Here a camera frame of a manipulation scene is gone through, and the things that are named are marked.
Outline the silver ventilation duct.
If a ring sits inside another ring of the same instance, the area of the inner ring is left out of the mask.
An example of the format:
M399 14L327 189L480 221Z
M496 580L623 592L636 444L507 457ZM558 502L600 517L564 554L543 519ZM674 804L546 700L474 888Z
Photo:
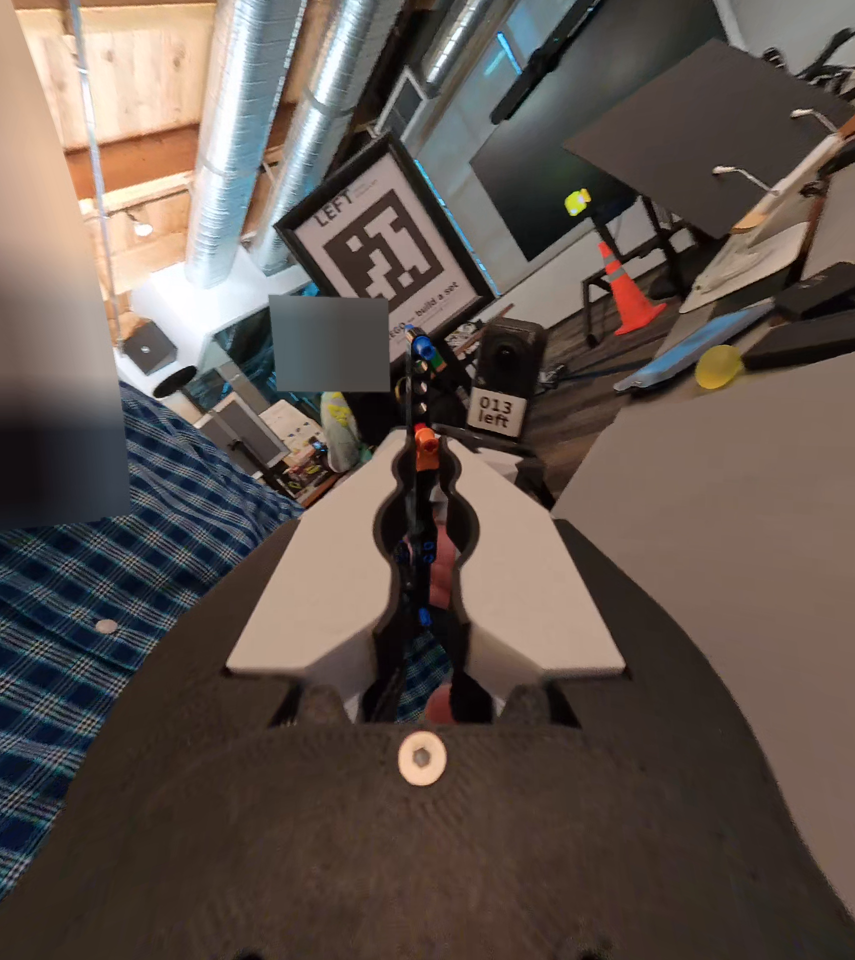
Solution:
M306 6L216 5L183 264L197 288L218 286L233 268Z
M350 84L363 43L375 18L377 2L337 2L305 92L288 132L283 157L261 213L249 253L266 275L284 269L287 247L274 225L304 198L309 175L336 119L347 106Z

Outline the framed black-white pattern poster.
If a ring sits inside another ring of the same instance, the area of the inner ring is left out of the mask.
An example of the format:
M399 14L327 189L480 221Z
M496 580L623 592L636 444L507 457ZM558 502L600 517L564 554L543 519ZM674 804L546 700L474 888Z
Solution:
M274 223L277 236L322 295L386 302L388 355L407 329L433 339L495 300L432 185L386 132Z

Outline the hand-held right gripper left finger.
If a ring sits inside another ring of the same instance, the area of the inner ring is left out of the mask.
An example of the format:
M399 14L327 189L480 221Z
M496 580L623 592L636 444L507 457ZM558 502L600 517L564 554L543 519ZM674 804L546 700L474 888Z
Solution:
M403 480L408 434L390 434L370 462L295 524L227 658L236 677L330 686L394 722L407 641L387 624L398 607L397 544L408 532Z

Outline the black wall screen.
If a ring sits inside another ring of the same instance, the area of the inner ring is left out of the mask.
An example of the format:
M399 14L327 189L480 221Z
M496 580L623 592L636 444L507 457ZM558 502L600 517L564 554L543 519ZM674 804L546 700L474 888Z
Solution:
M600 119L624 93L540 86L516 114L500 123L470 161L498 216L527 261L541 256L575 226L608 224L632 207L637 193L565 143ZM592 203L576 218L565 198L587 188Z

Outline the black power bank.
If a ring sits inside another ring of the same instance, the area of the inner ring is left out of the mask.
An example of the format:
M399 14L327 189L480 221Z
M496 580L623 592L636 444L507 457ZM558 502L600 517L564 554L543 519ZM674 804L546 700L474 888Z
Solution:
M814 364L855 353L855 309L771 328L742 356L749 372Z

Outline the white wooden book stand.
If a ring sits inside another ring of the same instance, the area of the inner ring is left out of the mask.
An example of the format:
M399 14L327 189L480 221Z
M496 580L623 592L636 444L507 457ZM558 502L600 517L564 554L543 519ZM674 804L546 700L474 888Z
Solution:
M811 118L826 137L798 165L770 186L738 166L717 165L714 177L739 174L762 191L761 199L731 229L729 239L696 277L679 312L713 304L786 268L801 252L806 232L807 198L803 189L842 147L838 126L812 108L794 109L791 119Z

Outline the black toy beam assembly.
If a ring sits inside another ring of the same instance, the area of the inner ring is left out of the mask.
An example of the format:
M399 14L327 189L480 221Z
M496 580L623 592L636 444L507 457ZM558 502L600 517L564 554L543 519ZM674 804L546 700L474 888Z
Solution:
M404 611L410 615L405 642L398 721L420 715L434 690L450 672L450 661L438 638L431 598L438 533L432 495L440 471L440 445L431 426L430 387L440 356L419 328L406 329L408 347L403 400L408 445L402 465L406 511L404 546L397 548L401 566Z

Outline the yellow translucent disc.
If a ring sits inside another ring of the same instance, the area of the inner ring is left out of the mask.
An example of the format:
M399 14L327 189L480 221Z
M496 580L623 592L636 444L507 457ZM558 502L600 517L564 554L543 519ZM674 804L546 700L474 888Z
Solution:
M694 380L703 391L729 386L745 371L744 359L732 344L718 344L706 350L694 368Z

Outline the black video bar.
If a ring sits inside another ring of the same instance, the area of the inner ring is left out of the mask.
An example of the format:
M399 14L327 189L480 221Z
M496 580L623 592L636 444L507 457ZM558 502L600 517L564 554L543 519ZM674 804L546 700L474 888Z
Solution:
M566 51L603 4L604 1L573 2L546 40L530 54L526 66L496 103L490 114L493 126L506 122L517 113L541 81L559 65Z

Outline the black charger box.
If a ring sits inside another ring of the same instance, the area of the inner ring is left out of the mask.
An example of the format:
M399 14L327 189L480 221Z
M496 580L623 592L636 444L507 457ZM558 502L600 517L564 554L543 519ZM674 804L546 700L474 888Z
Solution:
M788 322L814 320L855 309L855 264L839 262L776 294L773 309Z

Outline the person's plaid shirt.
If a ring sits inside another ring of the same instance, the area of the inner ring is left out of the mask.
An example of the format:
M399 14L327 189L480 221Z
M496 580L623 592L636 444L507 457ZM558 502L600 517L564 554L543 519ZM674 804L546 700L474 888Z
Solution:
M302 508L120 385L132 509L0 533L0 899L45 840L125 685Z

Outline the white yellow printed bag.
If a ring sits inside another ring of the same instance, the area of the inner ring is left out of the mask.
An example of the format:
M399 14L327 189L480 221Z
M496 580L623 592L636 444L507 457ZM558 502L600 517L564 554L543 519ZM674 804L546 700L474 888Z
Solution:
M354 414L340 391L321 394L320 414L328 466L335 474L348 474L362 460L362 439Z

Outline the orange traffic cone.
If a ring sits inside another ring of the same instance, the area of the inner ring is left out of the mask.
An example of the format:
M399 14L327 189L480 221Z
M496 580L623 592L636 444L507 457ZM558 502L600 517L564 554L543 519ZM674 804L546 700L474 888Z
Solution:
M648 299L606 242L600 241L598 248L603 258L605 282L620 318L620 326L614 335L625 336L652 324L667 310L667 304Z

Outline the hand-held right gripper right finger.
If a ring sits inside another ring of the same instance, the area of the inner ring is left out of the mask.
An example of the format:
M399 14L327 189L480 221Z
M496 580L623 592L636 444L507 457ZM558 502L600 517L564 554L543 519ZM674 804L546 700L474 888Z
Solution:
M452 659L494 713L517 688L621 677L626 660L550 512L449 437L443 494L456 552Z

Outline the blue flat case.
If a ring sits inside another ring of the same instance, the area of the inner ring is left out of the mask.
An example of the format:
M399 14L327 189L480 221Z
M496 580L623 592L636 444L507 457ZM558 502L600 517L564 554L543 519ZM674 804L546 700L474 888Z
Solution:
M694 367L710 349L727 345L767 318L774 305L772 296L754 304L710 319L663 354L613 385L618 395L638 394L669 383Z

